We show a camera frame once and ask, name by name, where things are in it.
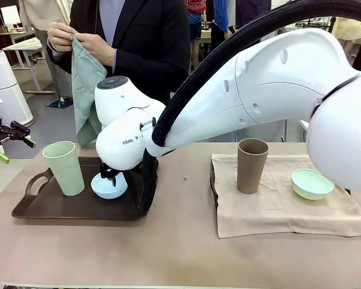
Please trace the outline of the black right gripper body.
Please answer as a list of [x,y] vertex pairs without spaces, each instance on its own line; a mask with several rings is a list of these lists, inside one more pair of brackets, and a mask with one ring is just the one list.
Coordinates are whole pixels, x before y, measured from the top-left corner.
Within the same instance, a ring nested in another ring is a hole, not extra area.
[[100,163],[100,173],[101,174],[119,174],[120,171],[111,168],[110,166],[108,166],[107,164],[105,164],[104,162]]

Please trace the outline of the person's right hand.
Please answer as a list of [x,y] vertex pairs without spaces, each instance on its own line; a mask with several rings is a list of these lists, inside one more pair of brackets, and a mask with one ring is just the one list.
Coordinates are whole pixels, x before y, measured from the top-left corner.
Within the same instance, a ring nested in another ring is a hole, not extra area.
[[72,50],[73,35],[76,30],[66,24],[52,22],[48,29],[48,39],[51,46],[57,52],[68,52]]

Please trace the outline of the person's left hand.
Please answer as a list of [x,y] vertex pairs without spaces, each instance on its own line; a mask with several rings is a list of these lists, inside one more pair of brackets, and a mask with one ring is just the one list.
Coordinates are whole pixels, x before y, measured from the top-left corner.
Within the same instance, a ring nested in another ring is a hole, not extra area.
[[113,67],[116,50],[97,34],[74,33],[81,45],[104,66]]

